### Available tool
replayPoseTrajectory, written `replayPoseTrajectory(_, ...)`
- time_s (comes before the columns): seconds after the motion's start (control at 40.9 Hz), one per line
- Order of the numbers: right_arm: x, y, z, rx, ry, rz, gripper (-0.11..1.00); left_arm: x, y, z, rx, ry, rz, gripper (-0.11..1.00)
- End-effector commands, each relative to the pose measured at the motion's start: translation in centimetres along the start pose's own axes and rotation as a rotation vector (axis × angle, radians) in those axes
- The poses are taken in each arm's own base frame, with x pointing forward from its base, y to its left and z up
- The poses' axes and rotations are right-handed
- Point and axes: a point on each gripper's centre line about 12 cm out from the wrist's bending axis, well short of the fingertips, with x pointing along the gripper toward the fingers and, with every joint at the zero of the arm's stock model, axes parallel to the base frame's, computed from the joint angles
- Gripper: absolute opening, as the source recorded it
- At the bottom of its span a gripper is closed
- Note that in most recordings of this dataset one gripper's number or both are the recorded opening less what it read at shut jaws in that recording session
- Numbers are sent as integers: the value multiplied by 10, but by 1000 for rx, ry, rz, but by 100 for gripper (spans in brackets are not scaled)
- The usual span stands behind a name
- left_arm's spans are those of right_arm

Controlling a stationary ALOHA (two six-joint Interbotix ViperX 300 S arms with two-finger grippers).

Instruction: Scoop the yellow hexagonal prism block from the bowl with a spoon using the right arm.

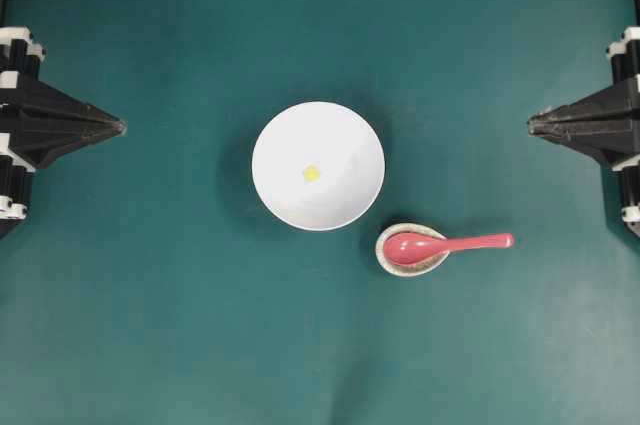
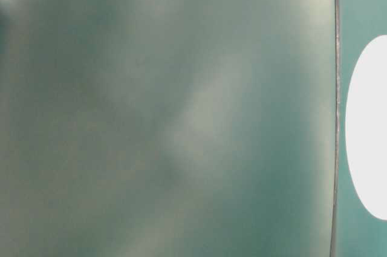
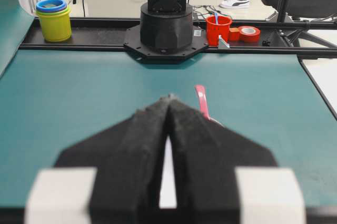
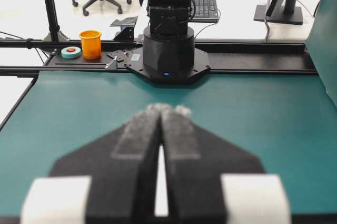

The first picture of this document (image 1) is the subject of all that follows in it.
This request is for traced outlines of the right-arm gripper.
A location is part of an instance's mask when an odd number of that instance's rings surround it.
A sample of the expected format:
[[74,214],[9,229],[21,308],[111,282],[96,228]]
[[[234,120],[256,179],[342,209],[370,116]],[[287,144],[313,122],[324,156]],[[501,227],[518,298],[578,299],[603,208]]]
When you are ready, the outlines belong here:
[[[562,145],[613,170],[620,189],[621,219],[639,236],[639,28],[628,27],[607,48],[614,84],[574,103],[533,115],[529,135]],[[546,125],[630,119],[631,134],[552,134]]]

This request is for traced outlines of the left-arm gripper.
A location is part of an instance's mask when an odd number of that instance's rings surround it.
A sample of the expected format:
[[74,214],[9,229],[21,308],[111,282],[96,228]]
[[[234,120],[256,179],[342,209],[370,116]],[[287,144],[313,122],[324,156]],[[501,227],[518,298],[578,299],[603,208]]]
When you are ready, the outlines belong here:
[[[45,55],[28,28],[1,29],[2,237],[27,218],[38,169],[126,131],[118,117],[39,81]],[[99,124],[37,124],[38,117]]]

